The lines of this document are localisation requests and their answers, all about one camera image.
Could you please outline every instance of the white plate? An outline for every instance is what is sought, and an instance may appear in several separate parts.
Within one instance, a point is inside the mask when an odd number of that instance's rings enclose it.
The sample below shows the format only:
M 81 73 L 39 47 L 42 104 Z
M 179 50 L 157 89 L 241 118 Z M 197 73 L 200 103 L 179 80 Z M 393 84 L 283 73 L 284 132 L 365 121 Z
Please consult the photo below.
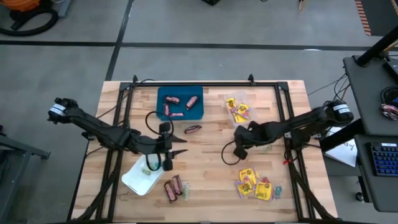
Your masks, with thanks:
M 157 162 L 156 154 L 148 155 L 148 159 L 150 165 Z M 157 171 L 151 171 L 150 175 L 143 173 L 143 169 L 149 170 L 146 164 L 145 155 L 142 155 L 130 171 L 122 176 L 122 182 L 140 196 L 148 194 L 164 173 L 162 167 Z

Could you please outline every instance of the black floor line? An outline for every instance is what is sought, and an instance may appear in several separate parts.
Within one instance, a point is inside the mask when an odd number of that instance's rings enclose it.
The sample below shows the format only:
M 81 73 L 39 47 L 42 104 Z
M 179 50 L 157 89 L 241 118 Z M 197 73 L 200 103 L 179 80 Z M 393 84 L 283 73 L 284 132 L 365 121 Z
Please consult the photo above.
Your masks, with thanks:
M 0 40 L 0 45 L 31 45 L 31 46 L 75 46 L 75 47 L 114 47 L 115 42 L 75 42 L 75 41 L 24 41 Z
M 108 71 L 106 72 L 105 81 L 111 81 L 113 76 L 113 71 L 116 66 L 116 61 L 118 60 L 119 51 L 121 47 L 121 43 L 123 41 L 124 33 L 126 32 L 127 23 L 129 22 L 130 12 L 132 8 L 132 3 L 134 0 L 129 0 L 127 3 L 126 11 L 124 12 L 123 21 L 120 26 L 118 39 L 116 41 L 116 46 L 113 49 L 111 61 L 109 63 Z
M 371 46 L 317 46 L 317 45 L 265 45 L 265 44 L 183 44 L 183 43 L 122 43 L 121 47 L 189 48 L 189 49 L 258 49 L 258 50 L 335 50 L 366 51 Z

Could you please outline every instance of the black desk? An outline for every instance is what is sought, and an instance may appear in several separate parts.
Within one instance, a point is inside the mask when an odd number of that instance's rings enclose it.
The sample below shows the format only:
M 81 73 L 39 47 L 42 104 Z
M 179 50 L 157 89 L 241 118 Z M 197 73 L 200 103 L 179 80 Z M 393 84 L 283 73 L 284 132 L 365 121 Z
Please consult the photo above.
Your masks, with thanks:
M 374 202 L 377 211 L 398 212 L 398 194 L 396 194 L 398 178 L 373 176 L 373 167 L 367 158 L 366 148 L 362 146 L 365 142 L 383 140 L 398 143 L 398 122 L 389 120 L 379 110 L 380 92 L 386 87 L 398 86 L 382 67 L 385 62 L 385 60 L 374 59 L 367 67 L 360 67 L 355 63 L 354 58 L 344 58 L 346 74 L 361 118 L 321 140 L 320 146 L 322 151 L 327 151 L 353 139 L 356 135 L 361 135 L 356 136 L 355 141 L 359 162 L 363 163 L 360 166 L 362 177 L 359 178 L 363 194 L 370 195 L 369 201 Z
M 397 143 L 398 137 L 357 135 L 354 139 L 358 149 L 361 173 L 368 185 L 367 194 L 369 195 L 367 196 L 371 197 L 374 208 L 379 212 L 398 212 L 398 178 L 375 176 L 369 150 L 365 146 L 367 142 Z

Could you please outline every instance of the food item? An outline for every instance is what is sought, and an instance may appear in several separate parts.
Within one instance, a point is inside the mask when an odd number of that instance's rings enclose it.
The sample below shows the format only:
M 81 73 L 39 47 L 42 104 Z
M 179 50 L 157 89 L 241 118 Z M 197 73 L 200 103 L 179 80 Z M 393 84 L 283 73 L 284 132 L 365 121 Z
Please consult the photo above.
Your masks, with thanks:
M 263 178 L 262 178 L 262 181 L 263 181 L 264 183 L 269 183 L 269 179 L 268 179 L 267 177 L 263 177 Z
M 274 190 L 274 198 L 280 199 L 282 196 L 282 186 L 278 185 Z
M 164 114 L 168 116 L 170 114 L 170 108 L 167 103 L 164 104 Z
M 239 178 L 241 181 L 243 181 L 246 177 L 248 177 L 253 184 L 256 184 L 257 179 L 259 178 L 254 167 L 239 171 Z
M 241 115 L 244 119 L 249 119 L 248 111 L 250 111 L 250 107 L 248 105 L 241 103 L 237 108 L 237 110 L 235 111 L 235 113 Z
M 149 170 L 142 169 L 141 171 L 142 171 L 143 173 L 145 173 L 146 175 L 150 175 L 150 171 L 149 171 Z
M 170 114 L 170 117 L 175 117 L 175 116 L 184 116 L 184 113 L 172 113 L 172 114 Z
M 180 99 L 177 98 L 177 97 L 166 96 L 166 102 L 179 104 L 180 103 Z
M 259 182 L 256 186 L 256 198 L 269 201 L 272 198 L 271 183 Z
M 189 184 L 184 184 L 184 188 L 182 190 L 182 197 L 184 200 L 188 200 L 189 197 Z
M 185 133 L 185 134 L 194 133 L 194 132 L 199 131 L 199 129 L 201 129 L 201 126 L 200 126 L 200 125 L 193 125 L 193 126 L 190 126 L 190 127 L 186 128 L 186 129 L 184 130 L 184 133 Z
M 193 96 L 189 99 L 187 105 L 185 105 L 185 107 L 187 108 L 187 110 L 191 109 L 191 107 L 199 100 L 199 97 L 197 96 Z
M 243 113 L 243 109 L 245 109 L 245 111 L 249 111 L 250 110 L 249 106 L 244 105 L 244 104 L 241 104 L 241 105 L 243 105 L 243 107 L 242 107 L 242 110 L 240 111 L 240 113 L 248 118 L 249 115 L 247 113 Z M 228 107 L 229 112 L 231 112 L 231 114 L 234 116 L 235 123 L 245 123 L 246 122 L 247 119 L 238 113 L 239 108 L 237 108 L 235 105 L 235 98 L 227 99 L 226 106 Z
M 179 175 L 175 175 L 172 178 L 172 182 L 173 182 L 173 187 L 174 187 L 174 191 L 177 195 L 181 195 L 182 194 L 182 185 L 181 185 L 181 179 Z
M 229 99 L 227 99 L 227 100 L 226 100 L 226 105 L 227 105 L 227 107 L 228 107 L 228 109 L 229 109 L 229 111 L 230 111 L 231 113 L 234 113 L 234 112 L 235 112 L 235 110 L 236 110 L 235 98 L 229 98 Z
M 246 119 L 244 119 L 241 115 L 233 113 L 235 123 L 245 123 Z
M 169 198 L 169 202 L 173 203 L 175 202 L 178 198 L 177 195 L 175 194 L 175 191 L 172 187 L 172 182 L 170 180 L 168 180 L 165 184 L 164 184 L 164 189 L 166 190 L 167 196 Z
M 254 188 L 248 177 L 245 177 L 243 181 L 236 181 L 236 187 L 241 198 L 250 194 Z

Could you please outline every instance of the black metal frame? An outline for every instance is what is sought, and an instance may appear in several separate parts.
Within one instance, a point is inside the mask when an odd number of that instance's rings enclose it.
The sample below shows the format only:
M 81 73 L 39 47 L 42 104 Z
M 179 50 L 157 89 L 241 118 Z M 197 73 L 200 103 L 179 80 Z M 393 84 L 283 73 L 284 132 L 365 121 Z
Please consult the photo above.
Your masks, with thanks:
M 225 87 L 227 87 L 227 86 L 272 87 L 275 90 L 280 120 L 281 121 L 285 120 L 281 92 L 283 92 L 285 95 L 285 99 L 286 99 L 286 103 L 287 103 L 287 111 L 289 113 L 289 117 L 294 116 L 292 101 L 290 99 L 289 86 L 288 86 L 287 82 L 255 82 L 252 75 L 249 76 L 248 80 L 249 81 L 241 81 L 241 82 L 144 82 L 144 83 L 139 83 L 137 81 L 137 79 L 135 78 L 132 83 L 122 82 L 119 87 L 119 95 L 118 95 L 118 100 L 117 100 L 117 107 L 115 108 L 113 125 L 118 125 L 118 123 L 119 123 L 119 117 L 120 117 L 119 114 L 120 114 L 121 105 L 122 105 L 121 101 L 124 97 L 124 92 L 127 90 L 128 96 L 127 96 L 126 110 L 124 113 L 124 120 L 123 120 L 124 121 L 123 126 L 127 126 L 128 117 L 129 117 L 129 113 L 130 113 L 130 109 L 131 109 L 132 93 L 134 90 L 134 88 L 132 88 L 132 86 L 149 87 L 149 86 L 197 86 L 197 85 L 201 85 L 201 86 L 225 86 Z M 285 141 L 285 150 L 287 151 L 287 155 L 288 155 L 288 157 L 292 157 L 292 152 L 289 149 L 288 144 L 287 144 L 288 139 L 285 138 L 284 141 Z M 103 172 L 103 181 L 101 184 L 100 193 L 97 195 L 97 197 L 94 199 L 93 203 L 88 208 L 88 209 L 91 209 L 92 211 L 96 210 L 95 219 L 90 220 L 90 218 L 88 217 L 88 219 L 84 219 L 84 220 L 70 220 L 70 217 L 71 217 L 71 214 L 73 211 L 73 204 L 75 203 L 75 199 L 76 199 L 76 195 L 77 195 L 77 188 L 78 188 L 78 185 L 77 185 L 76 190 L 75 190 L 75 195 L 73 198 L 73 202 L 72 202 L 72 205 L 70 208 L 70 215 L 68 216 L 68 221 L 70 223 L 111 223 L 111 222 L 113 222 L 114 207 L 115 207 L 115 203 L 116 203 L 116 196 L 117 196 L 118 182 L 119 182 L 119 176 L 120 176 L 120 170 L 121 170 L 121 161 L 123 158 L 123 151 L 118 151 L 117 153 L 118 153 L 118 155 L 116 158 L 115 167 L 114 167 L 111 175 L 109 175 L 109 172 L 111 169 L 112 156 L 113 156 L 114 152 L 108 151 L 108 153 L 106 155 L 106 161 L 105 161 L 104 172 Z M 301 151 L 297 152 L 297 156 L 298 156 L 297 162 L 298 162 L 298 166 L 300 168 L 300 175 L 301 175 L 304 183 L 308 186 L 309 182 L 308 182 L 307 172 L 305 170 L 304 159 L 303 159 L 303 155 L 302 155 Z M 320 221 L 320 220 L 316 220 L 314 207 L 311 204 L 311 201 L 309 200 L 309 198 L 306 196 L 305 196 L 305 198 L 306 198 L 309 218 L 304 218 L 302 204 L 300 201 L 299 188 L 297 187 L 298 183 L 292 177 L 293 170 L 296 170 L 295 164 L 289 163 L 290 180 L 291 180 L 291 184 L 292 184 L 292 190 L 293 190 L 293 196 L 294 196 L 294 202 L 295 202 L 298 222 L 308 222 L 308 221 L 312 221 L 312 220 L 315 222 Z M 102 218 L 104 195 L 109 190 L 111 185 L 112 185 L 112 191 L 111 191 L 111 199 L 109 202 L 108 214 L 107 214 L 106 218 Z

